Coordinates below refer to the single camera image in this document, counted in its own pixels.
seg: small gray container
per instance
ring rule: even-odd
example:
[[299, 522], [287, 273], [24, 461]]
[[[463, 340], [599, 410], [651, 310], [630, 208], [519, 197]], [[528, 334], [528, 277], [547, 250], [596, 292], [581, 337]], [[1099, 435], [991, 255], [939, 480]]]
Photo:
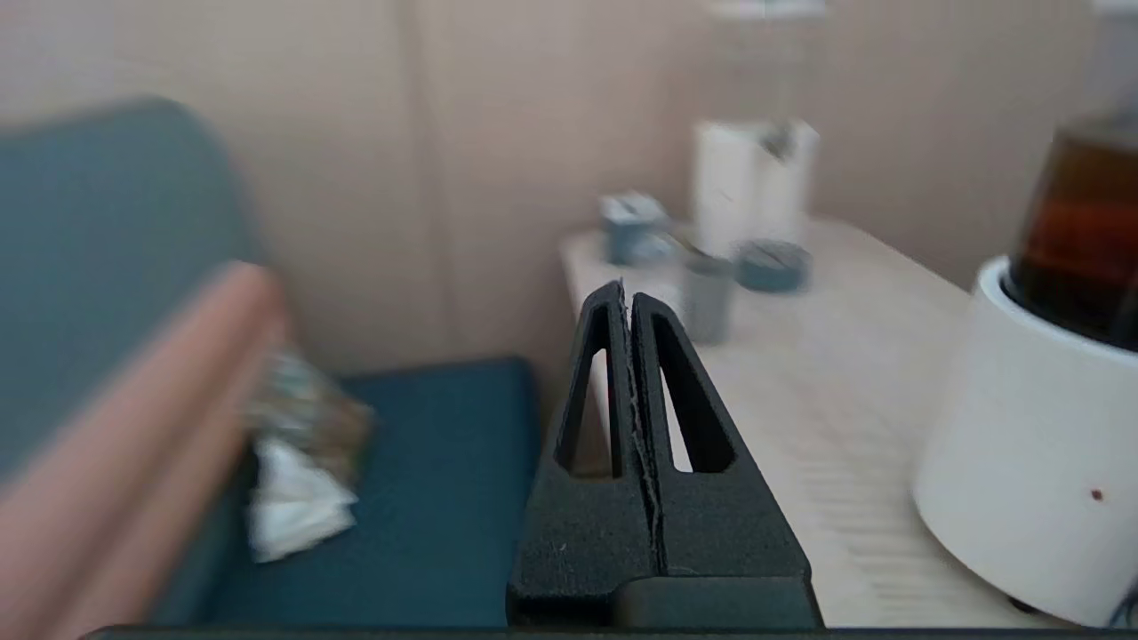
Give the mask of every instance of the small gray container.
[[684, 261], [683, 314], [687, 337], [695, 344], [717, 345], [731, 333], [731, 298], [735, 264], [729, 260], [691, 252]]

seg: beige wall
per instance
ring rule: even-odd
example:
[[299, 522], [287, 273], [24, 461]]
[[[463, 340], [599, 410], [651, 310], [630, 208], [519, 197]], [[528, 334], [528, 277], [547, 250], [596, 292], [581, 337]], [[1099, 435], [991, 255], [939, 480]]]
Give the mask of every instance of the beige wall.
[[[321, 362], [513, 352], [559, 388], [558, 240], [604, 191], [685, 213], [699, 2], [7, 0], [0, 117], [182, 100], [232, 149]], [[832, 6], [815, 208], [966, 285], [1075, 104], [1089, 6]]]

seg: light wood surface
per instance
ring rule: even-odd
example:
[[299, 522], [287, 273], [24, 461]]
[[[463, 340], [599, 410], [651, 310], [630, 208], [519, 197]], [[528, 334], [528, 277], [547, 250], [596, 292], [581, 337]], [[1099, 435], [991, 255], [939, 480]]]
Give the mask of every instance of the light wood surface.
[[[698, 352], [814, 569], [828, 626], [1055, 626], [1025, 615], [924, 528], [909, 495], [968, 295], [875, 238], [811, 221], [808, 292], [737, 288], [731, 339]], [[624, 278], [678, 309], [673, 269], [604, 261], [600, 232], [562, 259], [579, 305]], [[607, 396], [603, 363], [591, 379]], [[602, 424], [608, 424], [601, 407]], [[682, 443], [674, 416], [671, 440]], [[690, 470], [683, 445], [676, 467]]]

